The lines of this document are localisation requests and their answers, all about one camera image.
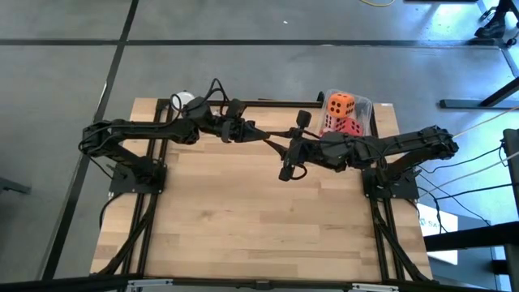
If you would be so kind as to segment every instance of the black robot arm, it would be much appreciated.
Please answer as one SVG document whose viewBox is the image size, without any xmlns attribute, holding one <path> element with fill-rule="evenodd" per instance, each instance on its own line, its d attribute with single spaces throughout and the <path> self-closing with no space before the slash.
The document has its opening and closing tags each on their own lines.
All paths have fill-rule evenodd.
<svg viewBox="0 0 519 292">
<path fill-rule="evenodd" d="M 269 134 L 255 128 L 254 121 L 242 118 L 246 106 L 239 100 L 228 104 L 225 114 L 212 114 L 207 100 L 196 97 L 171 122 L 130 122 L 116 119 L 92 124 L 83 130 L 79 150 L 90 157 L 108 157 L 117 162 L 110 191 L 157 193 L 162 190 L 165 165 L 149 157 L 139 157 L 119 143 L 127 139 L 167 139 L 177 144 L 194 144 L 199 132 L 221 137 L 225 143 L 264 140 Z"/>
<path fill-rule="evenodd" d="M 458 150 L 452 135 L 437 126 L 387 138 L 357 137 L 340 132 L 328 132 L 319 137 L 304 130 L 310 124 L 310 119 L 310 113 L 301 110 L 298 127 L 285 132 L 269 132 L 271 135 L 291 138 L 288 148 L 265 141 L 278 151 L 283 160 L 280 180 L 302 178 L 294 177 L 294 171 L 299 167 L 306 174 L 304 163 L 310 162 L 336 172 L 346 167 L 368 171 L 373 174 L 373 185 L 385 188 L 410 174 L 416 165 L 432 159 L 449 159 Z M 318 140 L 305 138 L 303 134 L 312 135 Z M 386 162 L 385 157 L 400 153 L 406 154 L 391 164 Z M 378 162 L 378 165 L 372 169 L 374 162 Z"/>
</svg>

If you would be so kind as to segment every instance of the wooden table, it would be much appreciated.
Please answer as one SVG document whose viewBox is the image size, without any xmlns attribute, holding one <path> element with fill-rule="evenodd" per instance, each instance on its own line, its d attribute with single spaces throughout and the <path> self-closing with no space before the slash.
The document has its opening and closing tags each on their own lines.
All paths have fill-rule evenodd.
<svg viewBox="0 0 519 292">
<path fill-rule="evenodd" d="M 131 120 L 152 121 L 156 103 L 135 99 Z M 244 118 L 266 131 L 286 131 L 295 126 L 298 110 L 248 107 Z M 314 129 L 319 110 L 308 110 L 314 117 L 309 129 Z M 398 134 L 392 105 L 375 104 L 375 113 L 380 137 Z M 288 145 L 282 138 L 272 140 Z M 124 143 L 138 155 L 145 155 L 147 145 L 147 140 Z M 145 276 L 380 281 L 359 170 L 335 173 L 308 164 L 304 179 L 282 182 L 277 178 L 280 158 L 264 142 L 223 144 L 204 134 L 195 145 L 168 143 L 166 163 Z M 106 210 L 92 272 L 104 268 L 126 240 L 135 197 L 124 195 Z M 393 200 L 392 208 L 399 242 L 430 277 L 416 211 L 404 200 Z M 390 276 L 395 277 L 390 251 L 386 243 Z"/>
</svg>

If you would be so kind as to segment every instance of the clear plastic bag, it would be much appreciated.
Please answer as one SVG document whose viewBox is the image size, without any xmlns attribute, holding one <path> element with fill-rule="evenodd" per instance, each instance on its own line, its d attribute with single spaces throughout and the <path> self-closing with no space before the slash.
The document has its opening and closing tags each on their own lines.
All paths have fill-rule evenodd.
<svg viewBox="0 0 519 292">
<path fill-rule="evenodd" d="M 323 109 L 315 133 L 328 131 L 349 135 L 371 135 L 370 119 L 373 103 L 353 93 L 330 89 L 326 92 Z"/>
</svg>

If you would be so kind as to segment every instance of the orange die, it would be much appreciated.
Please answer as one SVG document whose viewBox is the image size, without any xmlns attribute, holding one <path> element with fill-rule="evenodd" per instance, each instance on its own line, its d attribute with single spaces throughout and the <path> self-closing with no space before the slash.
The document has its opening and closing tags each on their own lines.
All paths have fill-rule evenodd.
<svg viewBox="0 0 519 292">
<path fill-rule="evenodd" d="M 333 117 L 346 118 L 355 110 L 355 98 L 346 93 L 333 93 L 327 107 Z"/>
</svg>

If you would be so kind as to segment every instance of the gray floor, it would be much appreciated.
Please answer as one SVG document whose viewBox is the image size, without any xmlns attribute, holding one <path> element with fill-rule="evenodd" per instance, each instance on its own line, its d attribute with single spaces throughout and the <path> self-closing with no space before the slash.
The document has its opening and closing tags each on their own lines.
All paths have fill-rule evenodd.
<svg viewBox="0 0 519 292">
<path fill-rule="evenodd" d="M 0 38 L 118 38 L 128 0 L 0 2 Z M 471 38 L 475 4 L 429 5 L 398 1 L 374 8 L 357 1 L 141 0 L 134 39 L 387 39 Z M 114 47 L 0 46 L 0 176 L 32 185 L 31 195 L 0 195 L 0 282 L 37 277 L 79 153 L 80 130 L 99 101 Z M 338 88 L 395 105 L 401 131 L 438 124 L 457 133 L 499 112 L 439 110 L 443 98 L 484 98 L 513 79 L 497 49 L 412 49 L 307 46 L 127 47 L 106 118 L 128 118 L 135 97 L 202 93 L 218 77 L 232 97 L 315 99 Z M 497 147 L 518 113 L 463 135 L 457 162 Z M 442 183 L 497 160 L 491 155 L 427 175 Z M 463 191 L 507 182 L 502 166 L 445 187 Z M 426 182 L 419 184 L 430 189 Z M 58 277 L 88 274 L 97 241 L 97 218 L 108 180 L 89 167 Z M 466 207 L 493 223 L 517 219 L 509 189 L 467 195 Z M 424 198 L 425 204 L 431 204 Z M 445 200 L 444 211 L 467 216 Z"/>
</svg>

